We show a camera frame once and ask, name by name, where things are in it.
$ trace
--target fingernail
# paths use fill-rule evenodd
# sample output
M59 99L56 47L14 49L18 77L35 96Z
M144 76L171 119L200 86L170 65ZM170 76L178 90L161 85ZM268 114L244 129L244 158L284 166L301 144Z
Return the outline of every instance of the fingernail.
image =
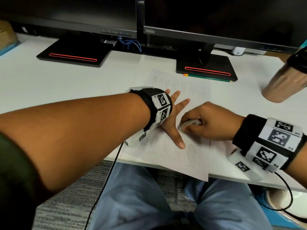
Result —
M184 144L184 142L180 142L180 143L178 144L178 146L179 146L179 148L181 148L181 149L185 149L185 144Z

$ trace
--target paper sheet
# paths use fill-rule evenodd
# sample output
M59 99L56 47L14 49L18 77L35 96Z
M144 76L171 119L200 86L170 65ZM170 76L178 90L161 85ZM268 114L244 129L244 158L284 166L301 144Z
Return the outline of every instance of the paper sheet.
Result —
M184 77L181 74L167 74L159 70L152 70L144 86L154 86L171 90L170 94L180 90L181 94L176 103L190 98L190 103L177 116L176 126L181 117L187 111L210 100L210 81L194 77ZM125 147L124 153L142 160L187 174L191 177L208 180L208 166L206 155L209 153L209 141L201 138L193 138L181 133L186 148L179 149L172 139L161 129L155 129L142 142L139 148Z

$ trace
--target monitor stand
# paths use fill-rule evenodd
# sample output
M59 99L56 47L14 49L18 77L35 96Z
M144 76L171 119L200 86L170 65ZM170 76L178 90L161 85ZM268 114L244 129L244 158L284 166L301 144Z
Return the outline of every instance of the monitor stand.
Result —
M179 50L176 73L237 81L238 78L227 56L211 54L214 44L203 43L201 50Z
M100 67L112 48L113 44L101 42L96 35L67 33L36 57L40 60Z

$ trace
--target right hand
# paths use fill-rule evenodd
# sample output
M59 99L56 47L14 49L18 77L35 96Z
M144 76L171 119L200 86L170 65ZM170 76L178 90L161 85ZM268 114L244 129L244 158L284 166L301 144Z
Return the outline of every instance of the right hand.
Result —
M198 119L202 121L202 125L183 127L182 130L185 133L192 133L210 140L233 140L244 117L211 102L205 102L186 112L181 122L190 119Z

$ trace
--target eraser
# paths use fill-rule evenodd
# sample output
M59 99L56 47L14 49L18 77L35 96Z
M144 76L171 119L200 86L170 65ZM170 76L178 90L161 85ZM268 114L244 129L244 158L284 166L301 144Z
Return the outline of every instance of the eraser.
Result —
M179 126L178 126L178 131L183 132L183 131L182 131L182 128L183 128L184 126L188 126L188 125L190 125L190 124L192 124L192 125L201 125L201 121L199 121L198 119L191 119L191 120L185 121L184 123L179 124Z

